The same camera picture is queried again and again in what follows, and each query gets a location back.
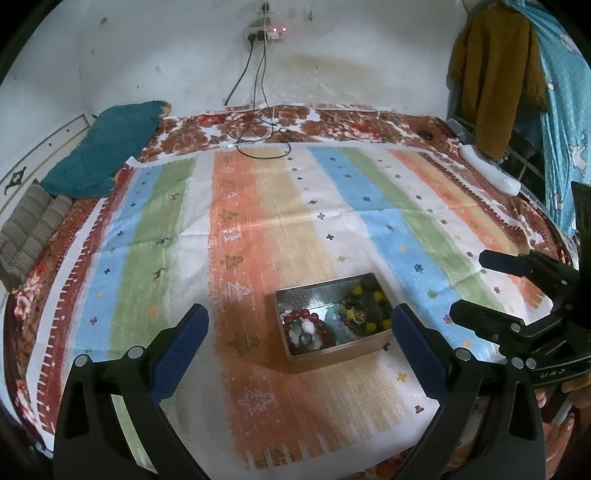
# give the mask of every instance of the power socket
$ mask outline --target power socket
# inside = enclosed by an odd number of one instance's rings
[[[251,44],[248,41],[248,35],[251,33],[257,34],[258,31],[263,30],[263,27],[248,27],[244,29],[244,42],[246,47],[250,50]],[[282,24],[267,24],[267,42],[270,41],[284,41],[289,36],[289,30]]]

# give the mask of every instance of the teal pillow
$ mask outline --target teal pillow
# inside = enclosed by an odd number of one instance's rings
[[[53,196],[108,197],[115,186],[113,176],[129,157],[139,157],[167,105],[154,101],[108,108],[41,185]]]

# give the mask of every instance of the green stripe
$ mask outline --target green stripe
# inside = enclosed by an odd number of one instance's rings
[[[479,303],[491,309],[505,311],[503,305],[492,294],[479,275],[474,272],[470,261],[460,252],[448,236],[433,219],[417,206],[396,184],[394,184],[357,148],[339,148],[355,167],[390,200],[400,211],[408,229],[432,259],[441,267],[449,278],[451,287],[464,300]]]
[[[111,327],[111,349],[125,351],[130,345],[148,345],[156,334],[169,327],[164,311],[168,275],[175,269],[177,222],[183,205],[186,178],[194,159],[166,164],[142,208],[125,261],[119,297]],[[171,199],[179,194],[176,200]],[[163,244],[158,241],[166,239]],[[154,272],[167,268],[161,277]]]

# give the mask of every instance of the brown towel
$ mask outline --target brown towel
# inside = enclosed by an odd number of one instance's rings
[[[519,99],[548,110],[538,40],[521,13],[496,4],[468,23],[454,46],[449,75],[462,85],[460,115],[476,126],[476,146],[501,160]]]

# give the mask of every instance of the cushion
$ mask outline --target cushion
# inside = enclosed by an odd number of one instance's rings
[[[50,201],[51,196],[36,181],[18,201],[0,229],[0,265],[4,270],[9,270],[10,263],[27,241]]]
[[[115,186],[113,175],[129,157],[139,157],[167,107],[165,102],[146,102],[108,108],[41,185],[54,196],[108,197]]]
[[[47,206],[8,270],[18,279],[19,285],[25,282],[37,259],[71,208],[72,200],[65,195],[55,198]]]

